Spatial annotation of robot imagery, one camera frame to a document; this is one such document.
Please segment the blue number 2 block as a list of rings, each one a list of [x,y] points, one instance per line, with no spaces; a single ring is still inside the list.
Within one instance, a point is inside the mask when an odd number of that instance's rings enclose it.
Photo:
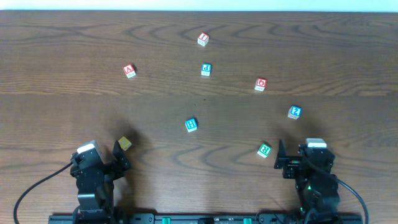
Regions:
[[[299,117],[301,117],[301,113],[302,113],[301,107],[293,105],[290,107],[287,116],[292,119],[298,119]]]

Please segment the red letter I block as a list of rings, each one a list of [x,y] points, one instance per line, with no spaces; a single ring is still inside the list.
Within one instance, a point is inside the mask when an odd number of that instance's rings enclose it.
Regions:
[[[208,34],[202,32],[202,33],[198,36],[197,42],[198,42],[198,44],[200,44],[201,46],[205,47],[206,44],[208,43],[209,39],[210,39],[210,36],[209,36]]]

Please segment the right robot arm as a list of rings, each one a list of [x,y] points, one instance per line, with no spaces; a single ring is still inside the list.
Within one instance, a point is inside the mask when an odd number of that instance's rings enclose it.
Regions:
[[[335,156],[320,138],[307,138],[298,147],[299,156],[289,156],[279,141],[274,169],[281,169],[285,179],[294,179],[300,210],[291,220],[301,223],[328,222],[336,215],[340,202],[338,183],[331,174]]]

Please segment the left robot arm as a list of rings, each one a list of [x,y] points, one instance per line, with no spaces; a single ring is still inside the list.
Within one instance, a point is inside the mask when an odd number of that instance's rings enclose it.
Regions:
[[[101,151],[94,140],[80,146],[71,162],[70,174],[76,178],[82,217],[86,220],[112,219],[113,182],[124,177],[124,172],[131,168],[120,143],[114,143],[113,159],[108,163],[101,160]]]

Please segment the red letter A block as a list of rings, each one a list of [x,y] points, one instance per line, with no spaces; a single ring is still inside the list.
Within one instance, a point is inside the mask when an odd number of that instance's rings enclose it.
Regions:
[[[136,76],[136,71],[132,64],[124,66],[123,71],[126,74],[127,78],[132,78]]]

